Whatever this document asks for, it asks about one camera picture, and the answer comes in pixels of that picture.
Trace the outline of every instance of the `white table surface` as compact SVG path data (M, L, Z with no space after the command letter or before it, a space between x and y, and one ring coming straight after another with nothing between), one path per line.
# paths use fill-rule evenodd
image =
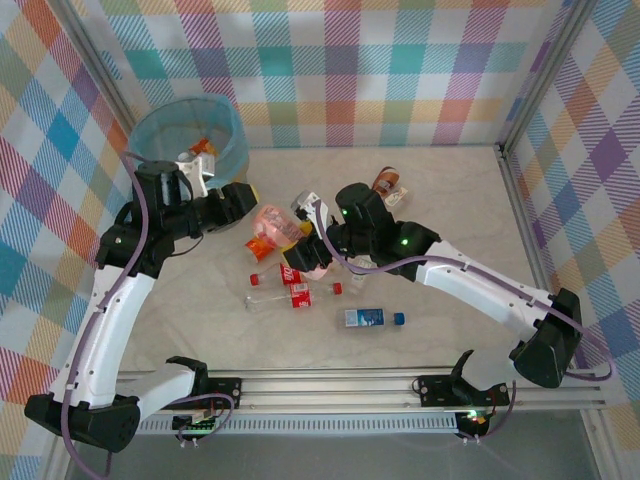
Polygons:
M386 165L399 170L400 183L413 195L398 219L421 223L475 260L532 284L489 147L254 150L248 179L263 204L288 208L309 189L335 211L333 199L342 187L370 183ZM470 348L511 342L504 327L472 307L387 274L368 278L357 297L345 294L309 309L248 313L243 297L251 288L249 273L278 261L278 254L272 254L258 269L234 263L251 236L251 218L245 218L226 232L207 235L188 255L165 262L136 321L121 370L152 370L174 355L204 361L215 370L450 366ZM181 240L176 250L191 242ZM334 275L349 278L337 270ZM406 324L345 328L344 309L365 307L404 312Z

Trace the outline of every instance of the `blue bucket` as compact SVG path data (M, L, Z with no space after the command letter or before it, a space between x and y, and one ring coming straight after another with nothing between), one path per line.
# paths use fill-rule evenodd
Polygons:
M131 132L129 150L149 160L175 162L203 137L218 152L215 176L207 187L245 181L249 144L240 115L224 95L182 97L154 109Z

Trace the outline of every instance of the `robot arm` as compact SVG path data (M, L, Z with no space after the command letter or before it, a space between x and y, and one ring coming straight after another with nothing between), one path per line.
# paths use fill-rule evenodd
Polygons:
M462 355L452 372L458 396L468 399L474 392L520 375L542 387L560 386L581 334L547 310L553 308L580 323L575 294L563 289L553 296L522 285L473 261L436 232L414 222L396 222L380 196L362 183L343 188L336 203L343 224L329 221L327 206L314 193L303 192L296 199L292 208L301 219L312 221L314 232L284 252L292 268L310 271L329 265L333 255L319 232L326 232L335 253L369 255L379 267L418 257L389 273L453 295L507 327L515 337L512 346Z
M149 162L135 172L149 216L142 253L109 302L102 305L105 293L133 258L140 240L142 212L134 195L133 202L123 207L115 224L100 239L96 255L99 268L80 332L50 392L32 395L27 401L28 418L60 435L62 402L67 390L72 390L71 437L118 452L131 441L138 423L149 415L175 400L208 393L206 365L181 357L167 360L156 372L116 390L118 369L133 324L164 261L173 255L175 241L227 228L257 204L256 194L247 184L232 183L220 190L203 192L201 167L196 163L195 173L185 174L184 166L179 169L175 163ZM179 172L183 174L182 181L188 184L191 196L188 201L181 198ZM101 315L82 349L74 385L67 385L81 335L98 309Z

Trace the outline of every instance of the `blue mesh basket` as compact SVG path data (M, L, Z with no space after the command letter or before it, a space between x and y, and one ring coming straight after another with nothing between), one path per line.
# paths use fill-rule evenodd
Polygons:
M154 109L131 132L129 149L149 160L177 161L203 137L218 151L215 176L207 187L243 180L249 145L240 115L224 95L182 97Z

